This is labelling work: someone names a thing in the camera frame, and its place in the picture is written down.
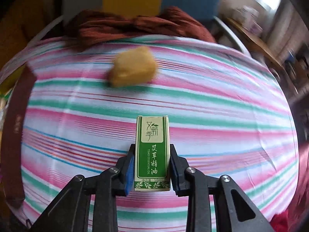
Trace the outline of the green essential oil box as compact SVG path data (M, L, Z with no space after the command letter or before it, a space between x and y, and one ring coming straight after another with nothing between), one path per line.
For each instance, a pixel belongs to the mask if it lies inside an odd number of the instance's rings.
M168 116L138 116L136 123L134 190L170 190Z

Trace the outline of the small tan sponge cube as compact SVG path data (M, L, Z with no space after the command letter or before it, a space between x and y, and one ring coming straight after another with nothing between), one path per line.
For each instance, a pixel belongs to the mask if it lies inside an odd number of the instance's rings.
M148 47L142 46L124 51L116 56L110 70L112 87L125 87L150 82L158 65Z

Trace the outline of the red blanket at edge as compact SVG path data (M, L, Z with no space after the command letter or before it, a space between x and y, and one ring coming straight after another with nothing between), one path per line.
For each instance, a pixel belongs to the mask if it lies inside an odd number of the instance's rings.
M308 231L308 142L299 147L299 177L294 197L286 211L273 216L274 231Z

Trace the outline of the striped pink green bedsheet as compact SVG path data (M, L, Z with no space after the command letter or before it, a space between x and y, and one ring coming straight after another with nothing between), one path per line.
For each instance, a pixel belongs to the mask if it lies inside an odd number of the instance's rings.
M64 38L24 48L1 70L27 65L30 92L21 141L25 199L13 208L33 224L75 175L115 166L136 140L136 182L117 198L120 231L185 231L188 198L163 181L168 139L189 166L229 175L266 219L295 194L299 152L286 97L265 64L201 40L142 36L85 50Z

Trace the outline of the gold metal tin box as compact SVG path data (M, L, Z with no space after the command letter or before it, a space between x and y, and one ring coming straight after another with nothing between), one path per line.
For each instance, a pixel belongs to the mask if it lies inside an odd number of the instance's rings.
M1 174L7 204L20 208L25 200L21 176L21 142L26 110L37 77L24 65L13 88L4 119L1 141Z

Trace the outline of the wooden side shelf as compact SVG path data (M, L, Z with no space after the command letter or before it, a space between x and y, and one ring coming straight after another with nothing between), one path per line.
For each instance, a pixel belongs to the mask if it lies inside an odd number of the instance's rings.
M224 18L224 22L235 30L244 39L244 45L249 51L261 53L272 65L280 71L283 71L283 65L276 59L269 47L257 36L243 28L239 23L231 18Z

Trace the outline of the dark red crumpled cloth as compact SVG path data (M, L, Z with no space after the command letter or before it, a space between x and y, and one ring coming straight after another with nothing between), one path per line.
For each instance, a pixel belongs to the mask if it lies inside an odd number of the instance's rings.
M142 35L187 37L208 43L216 42L205 26L175 6L164 9L157 16L133 18L84 10L65 25L65 36L75 39L83 47Z

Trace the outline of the white boxes on shelf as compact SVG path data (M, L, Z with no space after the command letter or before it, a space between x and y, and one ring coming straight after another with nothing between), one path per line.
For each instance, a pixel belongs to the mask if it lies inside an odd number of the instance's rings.
M235 9L232 13L232 19L239 23L248 32L260 37L262 28L257 24L259 12L252 7L243 6Z

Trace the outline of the white bed frame rail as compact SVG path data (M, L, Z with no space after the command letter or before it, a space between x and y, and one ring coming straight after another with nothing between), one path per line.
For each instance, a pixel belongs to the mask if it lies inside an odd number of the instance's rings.
M219 27L219 32L223 33L223 35L229 39L229 41L236 47L238 51L242 52L248 57L251 57L251 54L245 45L221 19L215 16L214 23Z

